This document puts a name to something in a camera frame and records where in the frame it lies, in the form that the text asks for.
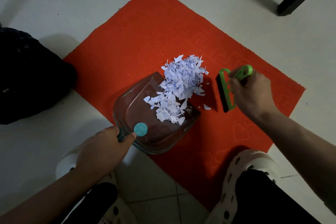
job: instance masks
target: paper scrap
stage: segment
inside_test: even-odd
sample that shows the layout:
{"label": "paper scrap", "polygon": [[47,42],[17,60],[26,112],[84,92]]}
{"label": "paper scrap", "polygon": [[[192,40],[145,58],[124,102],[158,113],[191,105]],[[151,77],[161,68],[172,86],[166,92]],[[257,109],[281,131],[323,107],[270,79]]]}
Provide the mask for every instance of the paper scrap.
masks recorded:
{"label": "paper scrap", "polygon": [[[161,122],[170,120],[172,123],[182,125],[188,98],[191,98],[194,93],[199,96],[205,95],[200,83],[203,82],[203,74],[209,72],[201,67],[202,57],[190,55],[186,59],[182,58],[183,55],[180,55],[171,63],[167,60],[161,67],[164,70],[165,79],[160,87],[164,91],[157,92],[158,95],[155,97],[144,98],[144,101],[151,105],[151,109],[157,107],[156,116]],[[184,99],[184,101],[180,103],[181,101],[177,102],[177,99]]]}
{"label": "paper scrap", "polygon": [[205,109],[205,110],[211,110],[211,108],[208,107],[206,104],[203,104],[203,105],[204,105],[204,109]]}

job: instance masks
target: transparent dustpan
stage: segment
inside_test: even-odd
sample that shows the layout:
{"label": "transparent dustpan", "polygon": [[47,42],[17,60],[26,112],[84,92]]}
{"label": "transparent dustpan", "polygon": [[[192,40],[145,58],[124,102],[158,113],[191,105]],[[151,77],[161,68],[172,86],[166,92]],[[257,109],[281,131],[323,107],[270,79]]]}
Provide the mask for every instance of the transparent dustpan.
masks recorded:
{"label": "transparent dustpan", "polygon": [[164,77],[159,72],[151,74],[122,94],[113,107],[113,117],[120,128],[118,138],[133,132],[134,126],[138,123],[147,125],[148,132],[144,136],[137,136],[133,143],[147,154],[161,154],[171,149],[201,114],[188,103],[182,125],[173,124],[168,120],[163,122],[158,120],[157,107],[151,110],[151,106],[144,101],[144,98],[155,97],[158,91],[163,92],[163,89],[159,87],[163,80]]}

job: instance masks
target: person's right arm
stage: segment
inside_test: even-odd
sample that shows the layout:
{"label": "person's right arm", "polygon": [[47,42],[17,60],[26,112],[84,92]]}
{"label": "person's right arm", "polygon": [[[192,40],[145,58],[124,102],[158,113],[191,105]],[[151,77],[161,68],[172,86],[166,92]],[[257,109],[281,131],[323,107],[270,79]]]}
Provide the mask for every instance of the person's right arm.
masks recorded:
{"label": "person's right arm", "polygon": [[274,104],[271,82],[263,74],[253,71],[245,86],[231,77],[230,85],[239,109],[271,138],[317,196],[335,213],[336,146],[283,115]]}

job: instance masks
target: green brush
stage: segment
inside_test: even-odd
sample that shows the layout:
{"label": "green brush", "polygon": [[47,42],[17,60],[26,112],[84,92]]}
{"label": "green brush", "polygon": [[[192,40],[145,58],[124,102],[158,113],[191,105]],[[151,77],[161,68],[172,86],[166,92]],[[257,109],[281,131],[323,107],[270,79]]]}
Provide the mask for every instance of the green brush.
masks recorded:
{"label": "green brush", "polygon": [[[231,88],[228,89],[229,81],[225,81],[224,77],[224,71],[226,71],[228,74],[230,73],[230,70],[227,68],[223,68],[219,71],[219,75],[216,77],[216,82],[219,90],[220,99],[223,105],[224,112],[228,112],[236,107],[236,104],[233,101],[233,104],[231,103],[229,92],[231,91]],[[251,65],[245,65],[239,71],[233,76],[236,77],[241,84],[243,84],[242,80],[249,75],[252,74],[253,68]]]}

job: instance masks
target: blue round sticker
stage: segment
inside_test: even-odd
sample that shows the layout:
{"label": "blue round sticker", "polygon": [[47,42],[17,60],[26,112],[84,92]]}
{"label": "blue round sticker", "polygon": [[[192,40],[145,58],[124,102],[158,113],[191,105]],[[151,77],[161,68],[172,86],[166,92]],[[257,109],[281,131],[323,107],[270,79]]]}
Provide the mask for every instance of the blue round sticker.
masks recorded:
{"label": "blue round sticker", "polygon": [[137,134],[137,136],[144,136],[145,134],[147,134],[147,131],[147,125],[142,122],[136,124],[134,127],[134,132]]}

